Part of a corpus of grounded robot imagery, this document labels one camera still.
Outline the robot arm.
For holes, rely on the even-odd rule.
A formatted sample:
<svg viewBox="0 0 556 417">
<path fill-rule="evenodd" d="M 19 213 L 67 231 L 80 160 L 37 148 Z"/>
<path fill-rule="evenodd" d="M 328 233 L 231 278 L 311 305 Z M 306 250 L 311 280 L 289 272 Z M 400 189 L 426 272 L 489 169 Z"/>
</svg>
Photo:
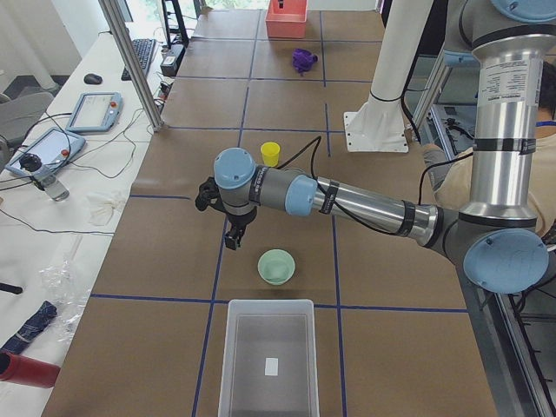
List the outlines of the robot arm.
<svg viewBox="0 0 556 417">
<path fill-rule="evenodd" d="M 396 200 L 296 169 L 257 164 L 245 149 L 222 151 L 196 207 L 225 214 L 228 248 L 241 244 L 261 206 L 290 215 L 347 217 L 373 231 L 417 241 L 445 256 L 485 290 L 513 294 L 549 266 L 527 194 L 541 71 L 555 44 L 552 1 L 452 1 L 447 49 L 480 64 L 470 200 L 450 210 Z"/>
</svg>

